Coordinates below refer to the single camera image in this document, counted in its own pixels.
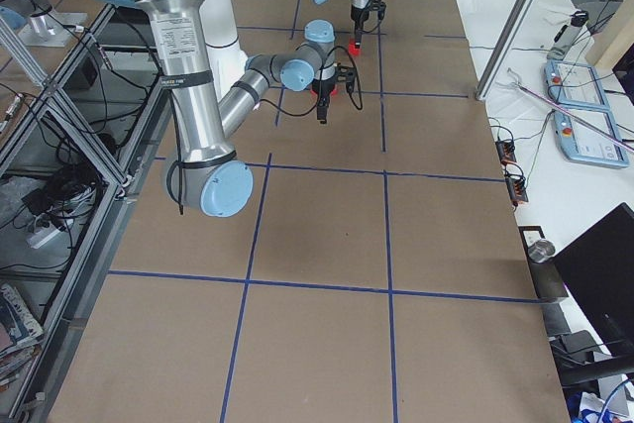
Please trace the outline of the teach pendant near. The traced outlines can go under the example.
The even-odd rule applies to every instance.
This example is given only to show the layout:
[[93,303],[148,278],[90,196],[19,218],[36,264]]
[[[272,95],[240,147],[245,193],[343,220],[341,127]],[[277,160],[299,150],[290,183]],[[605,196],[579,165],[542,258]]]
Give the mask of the teach pendant near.
[[[621,139],[611,112],[579,108],[570,108],[569,111],[614,139]],[[567,160],[610,168],[629,166],[629,157],[623,148],[583,125],[570,114],[555,111],[554,123],[559,147]]]

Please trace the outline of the teach pendant far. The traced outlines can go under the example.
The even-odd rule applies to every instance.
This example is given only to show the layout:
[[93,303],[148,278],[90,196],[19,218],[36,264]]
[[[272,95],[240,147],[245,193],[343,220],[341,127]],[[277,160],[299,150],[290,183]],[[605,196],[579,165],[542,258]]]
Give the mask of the teach pendant far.
[[582,109],[610,108],[601,78],[593,66],[548,59],[544,72],[547,93],[554,102]]

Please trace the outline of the red block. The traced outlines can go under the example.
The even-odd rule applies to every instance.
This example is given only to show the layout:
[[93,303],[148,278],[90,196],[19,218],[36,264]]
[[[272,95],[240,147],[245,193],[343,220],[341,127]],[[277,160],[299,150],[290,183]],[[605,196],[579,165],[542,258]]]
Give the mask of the red block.
[[335,86],[333,88],[319,89],[319,88],[311,88],[310,93],[313,96],[336,96],[338,94],[338,87]]
[[358,56],[361,54],[361,43],[357,42],[355,39],[350,39],[348,45],[348,51],[353,56]]

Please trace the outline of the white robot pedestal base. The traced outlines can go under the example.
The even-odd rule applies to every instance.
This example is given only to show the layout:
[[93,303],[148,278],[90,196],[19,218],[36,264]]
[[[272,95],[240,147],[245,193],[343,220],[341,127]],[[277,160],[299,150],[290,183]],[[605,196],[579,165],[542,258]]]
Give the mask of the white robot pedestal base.
[[231,0],[204,0],[200,17],[220,100],[244,74],[247,55],[240,46]]

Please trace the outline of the white power strip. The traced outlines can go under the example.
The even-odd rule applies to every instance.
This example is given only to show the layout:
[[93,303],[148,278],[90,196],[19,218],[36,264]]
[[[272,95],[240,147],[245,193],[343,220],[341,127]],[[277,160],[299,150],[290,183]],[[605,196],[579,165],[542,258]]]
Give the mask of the white power strip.
[[30,248],[37,250],[66,231],[67,227],[64,225],[48,223],[46,226],[36,227],[34,232],[27,237],[27,244]]

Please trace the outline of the stack of magazines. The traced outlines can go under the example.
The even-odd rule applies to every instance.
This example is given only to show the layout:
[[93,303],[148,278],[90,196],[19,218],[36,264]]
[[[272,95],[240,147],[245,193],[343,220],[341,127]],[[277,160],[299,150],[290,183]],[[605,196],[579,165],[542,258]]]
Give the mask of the stack of magazines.
[[44,329],[10,283],[1,284],[1,391],[20,376],[40,351]]

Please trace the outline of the small metal cup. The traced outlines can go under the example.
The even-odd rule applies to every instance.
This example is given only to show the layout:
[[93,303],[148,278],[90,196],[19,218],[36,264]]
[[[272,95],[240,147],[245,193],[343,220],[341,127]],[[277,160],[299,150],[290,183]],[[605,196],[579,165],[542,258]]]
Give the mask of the small metal cup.
[[556,248],[552,242],[541,238],[528,246],[527,253],[531,262],[541,264],[547,262],[556,254]]

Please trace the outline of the aluminium frame post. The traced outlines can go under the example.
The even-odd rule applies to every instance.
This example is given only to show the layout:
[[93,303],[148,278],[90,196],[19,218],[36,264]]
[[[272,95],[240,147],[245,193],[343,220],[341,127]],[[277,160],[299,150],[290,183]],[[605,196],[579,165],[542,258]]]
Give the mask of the aluminium frame post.
[[535,0],[516,0],[498,41],[475,89],[475,98],[484,101],[511,51],[520,27]]

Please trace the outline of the black monitor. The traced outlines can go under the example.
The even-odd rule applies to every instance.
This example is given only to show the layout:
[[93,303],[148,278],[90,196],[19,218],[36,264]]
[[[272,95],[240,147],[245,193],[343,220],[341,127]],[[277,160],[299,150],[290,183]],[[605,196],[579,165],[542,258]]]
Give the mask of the black monitor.
[[633,353],[633,210],[621,203],[554,257],[554,265],[613,356]]

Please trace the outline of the teach pendant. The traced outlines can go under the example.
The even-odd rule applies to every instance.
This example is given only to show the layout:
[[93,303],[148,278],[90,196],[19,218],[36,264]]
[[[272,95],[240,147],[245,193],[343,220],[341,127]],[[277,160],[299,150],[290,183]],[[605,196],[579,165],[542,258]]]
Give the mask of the teach pendant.
[[601,78],[593,66],[548,59],[544,72],[547,93],[554,102],[582,109],[610,108]]
[[[611,112],[579,108],[570,108],[569,111],[614,139],[621,139]],[[567,160],[610,168],[629,166],[629,157],[623,148],[583,125],[570,114],[555,111],[554,123],[559,147]]]

